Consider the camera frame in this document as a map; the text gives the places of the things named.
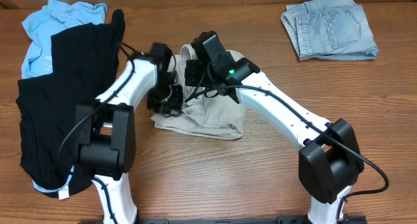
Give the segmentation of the beige shorts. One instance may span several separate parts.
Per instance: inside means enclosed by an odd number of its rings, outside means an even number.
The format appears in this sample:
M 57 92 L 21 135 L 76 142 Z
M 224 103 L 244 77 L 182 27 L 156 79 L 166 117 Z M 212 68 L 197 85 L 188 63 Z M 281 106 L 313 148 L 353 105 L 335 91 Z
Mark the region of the beige shorts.
M 154 127 L 186 135 L 234 140 L 244 135 L 246 110 L 228 96 L 198 96 L 184 102 L 180 113 L 154 113 Z

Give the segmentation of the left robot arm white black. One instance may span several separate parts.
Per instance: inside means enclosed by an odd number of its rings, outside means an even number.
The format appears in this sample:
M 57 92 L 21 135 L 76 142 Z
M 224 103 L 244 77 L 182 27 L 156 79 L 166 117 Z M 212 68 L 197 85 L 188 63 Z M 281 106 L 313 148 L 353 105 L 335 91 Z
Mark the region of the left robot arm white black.
M 76 108 L 74 159 L 95 185 L 103 223 L 139 223 L 128 173 L 136 156 L 134 111 L 146 99 L 155 113 L 179 113 L 183 93 L 175 84 L 173 52 L 153 43 L 148 53 L 134 51 L 124 72 L 105 92 Z

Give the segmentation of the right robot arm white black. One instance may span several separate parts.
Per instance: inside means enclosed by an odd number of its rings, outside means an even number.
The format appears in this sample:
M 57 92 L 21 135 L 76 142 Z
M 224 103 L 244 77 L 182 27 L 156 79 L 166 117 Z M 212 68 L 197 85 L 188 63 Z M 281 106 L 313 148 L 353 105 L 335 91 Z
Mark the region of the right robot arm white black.
M 352 126 L 320 117 L 280 91 L 247 58 L 234 60 L 215 31 L 191 43 L 197 59 L 186 63 L 186 85 L 217 88 L 218 94 L 266 119 L 298 151 L 298 177 L 311 195 L 307 214 L 279 216 L 277 223 L 366 223 L 342 212 L 342 198 L 364 170 Z

